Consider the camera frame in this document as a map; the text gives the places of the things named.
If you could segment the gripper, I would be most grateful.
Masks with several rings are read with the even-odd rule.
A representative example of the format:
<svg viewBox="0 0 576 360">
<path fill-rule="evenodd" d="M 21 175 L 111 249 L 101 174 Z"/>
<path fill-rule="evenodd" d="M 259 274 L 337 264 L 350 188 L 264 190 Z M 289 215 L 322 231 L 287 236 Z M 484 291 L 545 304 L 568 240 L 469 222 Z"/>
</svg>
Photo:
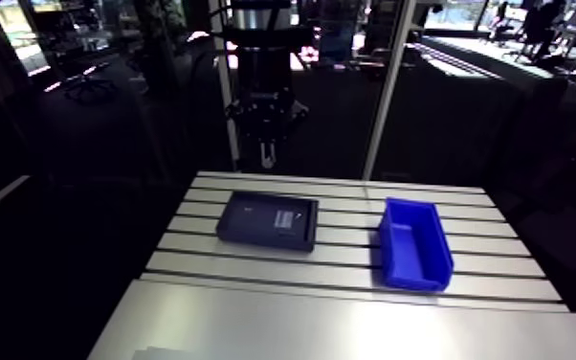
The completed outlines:
<svg viewBox="0 0 576 360">
<path fill-rule="evenodd" d="M 237 126 L 244 159 L 271 169 L 284 141 L 309 115 L 294 92 L 291 56 L 313 42 L 312 29 L 229 26 L 224 38 L 236 46 L 238 59 L 236 97 L 226 116 Z"/>
</svg>

